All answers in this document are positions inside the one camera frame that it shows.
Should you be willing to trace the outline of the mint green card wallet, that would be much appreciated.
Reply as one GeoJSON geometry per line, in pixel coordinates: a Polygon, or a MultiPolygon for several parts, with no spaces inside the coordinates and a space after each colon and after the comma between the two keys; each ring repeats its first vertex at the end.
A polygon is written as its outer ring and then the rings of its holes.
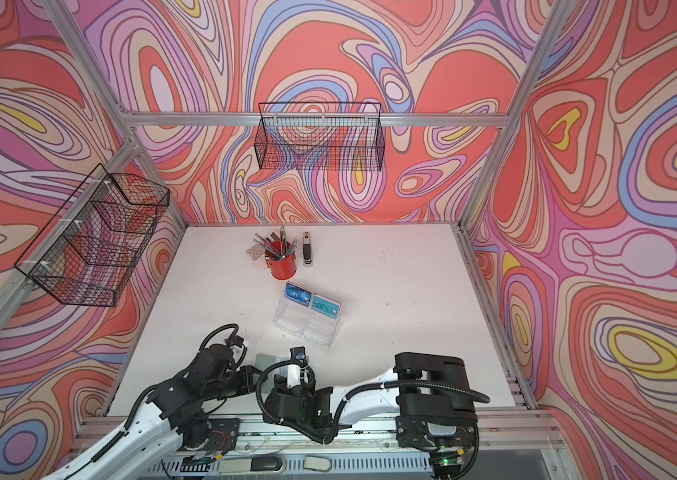
{"type": "MultiPolygon", "coordinates": [[[[260,371],[266,370],[272,364],[278,362],[286,361],[286,357],[278,357],[266,353],[259,353],[254,360],[254,367],[260,371]]],[[[276,382],[280,378],[288,379],[288,366],[282,366],[278,369],[274,369],[268,374],[268,378],[264,380],[262,384],[262,395],[266,396],[276,387],[276,382]]]]}

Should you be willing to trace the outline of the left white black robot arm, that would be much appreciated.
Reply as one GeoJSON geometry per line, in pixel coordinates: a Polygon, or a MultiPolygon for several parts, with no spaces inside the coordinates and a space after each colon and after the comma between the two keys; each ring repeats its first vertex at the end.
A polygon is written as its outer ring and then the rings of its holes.
{"type": "Polygon", "coordinates": [[[244,366],[246,342],[229,323],[200,342],[188,366],[148,386],[126,420],[48,479],[136,479],[178,450],[198,448],[210,438],[209,401],[226,401],[254,390],[254,366],[244,366]]]}

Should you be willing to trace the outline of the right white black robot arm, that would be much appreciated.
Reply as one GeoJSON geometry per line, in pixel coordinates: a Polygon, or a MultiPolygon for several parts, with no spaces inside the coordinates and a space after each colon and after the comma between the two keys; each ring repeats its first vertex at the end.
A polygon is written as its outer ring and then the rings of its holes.
{"type": "Polygon", "coordinates": [[[390,414],[398,444],[428,454],[434,472],[448,474],[476,463],[476,407],[491,401],[471,388],[462,359],[415,352],[397,354],[394,365],[372,380],[320,388],[302,347],[260,370],[252,393],[264,422],[322,446],[361,421],[390,414]]]}

